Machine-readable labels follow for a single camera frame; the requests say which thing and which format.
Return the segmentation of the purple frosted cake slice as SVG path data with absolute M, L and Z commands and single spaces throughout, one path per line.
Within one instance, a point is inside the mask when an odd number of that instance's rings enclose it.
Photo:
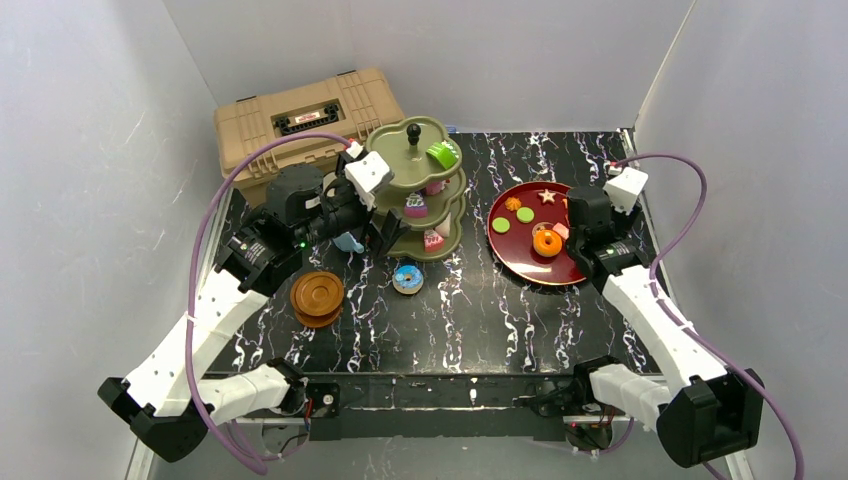
M 412 192 L 406 197 L 404 215 L 409 218 L 424 218 L 428 215 L 426 200 L 421 193 Z

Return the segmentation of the red round lacquer tray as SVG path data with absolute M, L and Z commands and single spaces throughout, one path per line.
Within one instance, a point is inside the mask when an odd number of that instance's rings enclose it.
M 556 192 L 553 205 L 542 205 L 537 194 L 549 189 Z M 547 286 L 564 286 L 585 279 L 574 260 L 566 253 L 566 241 L 562 252 L 553 258 L 537 255 L 532 246 L 533 235 L 542 229 L 552 229 L 556 223 L 568 226 L 566 194 L 571 188 L 561 183 L 548 181 L 525 182 L 507 189 L 494 201 L 488 215 L 487 237 L 497 259 L 512 273 L 524 280 Z M 535 219 L 529 224 L 521 223 L 516 212 L 504 207 L 508 197 L 517 197 L 522 207 L 532 208 Z M 496 217 L 505 217 L 511 222 L 506 234 L 497 234 L 491 228 Z

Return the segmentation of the green three-tier serving stand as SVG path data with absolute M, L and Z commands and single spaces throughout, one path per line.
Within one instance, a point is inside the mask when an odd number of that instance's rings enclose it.
M 444 140 L 452 142 L 460 155 L 459 162 L 450 170 L 443 169 L 426 154 L 431 144 Z M 397 211 L 411 227 L 388 255 L 418 262 L 434 262 L 450 256 L 459 247 L 463 234 L 461 223 L 467 207 L 468 180 L 462 167 L 463 153 L 458 143 L 450 138 L 447 127 L 430 116 L 409 117 L 376 129 L 368 137 L 366 149 L 378 152 L 394 173 L 393 180 L 378 190 L 375 217 Z M 424 188 L 435 181 L 445 181 L 446 188 L 438 195 L 425 196 Z M 425 197 L 428 207 L 426 217 L 409 218 L 404 215 L 405 199 L 412 192 L 419 192 Z M 445 239 L 439 252 L 425 253 L 424 231 L 433 229 L 448 214 L 453 219 L 451 236 Z

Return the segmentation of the green cube sweet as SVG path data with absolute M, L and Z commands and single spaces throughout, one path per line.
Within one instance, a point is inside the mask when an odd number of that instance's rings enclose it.
M 457 148 L 447 140 L 431 144 L 427 148 L 426 154 L 445 170 L 452 169 L 460 159 Z

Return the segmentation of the white sugared cake piece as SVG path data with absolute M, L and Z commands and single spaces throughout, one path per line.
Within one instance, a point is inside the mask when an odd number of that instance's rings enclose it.
M 444 220 L 437 224 L 433 230 L 442 238 L 447 239 L 451 236 L 453 219 L 452 215 L 448 214 Z

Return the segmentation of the blue frosted donut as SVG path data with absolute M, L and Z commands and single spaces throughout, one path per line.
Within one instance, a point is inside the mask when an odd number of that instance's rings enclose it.
M 423 273 L 415 265 L 401 265 L 392 276 L 393 287 L 404 295 L 414 295 L 419 292 L 423 282 Z

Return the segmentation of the pink sprinkled cake slice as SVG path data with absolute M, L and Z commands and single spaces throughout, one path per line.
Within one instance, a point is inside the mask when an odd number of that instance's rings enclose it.
M 435 229 L 428 229 L 423 234 L 424 252 L 427 254 L 439 252 L 445 244 L 445 238 Z

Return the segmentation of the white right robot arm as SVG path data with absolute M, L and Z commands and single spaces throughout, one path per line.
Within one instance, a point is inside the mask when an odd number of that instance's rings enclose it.
M 758 443 L 764 400 L 751 370 L 734 373 L 690 337 L 628 233 L 641 212 L 619 210 L 600 187 L 566 194 L 566 251 L 635 331 L 660 367 L 658 384 L 605 355 L 574 368 L 573 397 L 612 406 L 657 433 L 670 459 L 690 468 Z

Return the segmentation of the orange glazed donut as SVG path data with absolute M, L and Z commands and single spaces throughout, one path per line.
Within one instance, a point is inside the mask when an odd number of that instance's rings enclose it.
M 541 257 L 553 258 L 558 256 L 563 250 L 563 245 L 563 238 L 552 229 L 542 229 L 533 235 L 533 249 Z

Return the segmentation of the red layered cake square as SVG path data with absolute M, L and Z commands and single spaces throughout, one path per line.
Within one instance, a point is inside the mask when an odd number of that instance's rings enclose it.
M 425 196 L 435 196 L 435 195 L 440 194 L 445 188 L 446 188 L 446 182 L 445 181 L 435 181 L 435 182 L 428 184 L 424 188 L 424 195 Z

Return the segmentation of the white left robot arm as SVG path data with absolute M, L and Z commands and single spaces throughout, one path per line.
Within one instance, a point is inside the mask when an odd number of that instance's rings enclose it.
M 397 214 L 374 220 L 377 195 L 394 179 L 375 159 L 334 174 L 308 164 L 283 168 L 266 201 L 224 244 L 204 281 L 192 279 L 185 313 L 154 351 L 124 377 L 110 377 L 99 397 L 136 437 L 167 462 L 216 435 L 240 461 L 263 469 L 264 458 L 239 446 L 223 425 L 247 414 L 298 407 L 308 399 L 302 371 L 283 359 L 209 380 L 206 372 L 242 325 L 303 265 L 306 250 L 347 233 L 376 255 L 407 230 Z

